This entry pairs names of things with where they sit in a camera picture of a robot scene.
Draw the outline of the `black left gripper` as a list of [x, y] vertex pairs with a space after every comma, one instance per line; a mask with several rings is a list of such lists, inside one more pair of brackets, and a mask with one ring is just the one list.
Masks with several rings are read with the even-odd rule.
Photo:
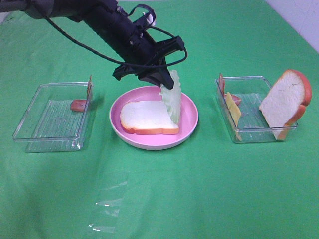
[[135, 74], [141, 81], [159, 87], [164, 85], [169, 90], [173, 88], [174, 81], [167, 66], [160, 67], [160, 65], [166, 63], [166, 55], [184, 50], [181, 37], [155, 42], [147, 32], [132, 23], [114, 23], [112, 33], [119, 41], [119, 55], [126, 63], [132, 64], [132, 66], [121, 65], [114, 70], [113, 76], [117, 80], [128, 74]]

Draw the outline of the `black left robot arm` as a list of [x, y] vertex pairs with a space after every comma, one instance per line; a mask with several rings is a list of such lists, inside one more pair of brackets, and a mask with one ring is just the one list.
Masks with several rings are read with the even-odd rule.
[[137, 7], [146, 9], [140, 18], [131, 21], [131, 12], [127, 13], [116, 0], [2, 0], [1, 12], [24, 11], [35, 19], [46, 19], [55, 29], [75, 44], [111, 61], [91, 47], [75, 40], [52, 19], [66, 17], [74, 22], [85, 22], [98, 34], [122, 59], [113, 72], [120, 80], [128, 74], [134, 74], [139, 80], [156, 86], [165, 86], [169, 90], [174, 81], [168, 71], [165, 57], [176, 51], [186, 51], [180, 36], [171, 35], [169, 39], [156, 42], [147, 32], [155, 28], [156, 14], [145, 4]]

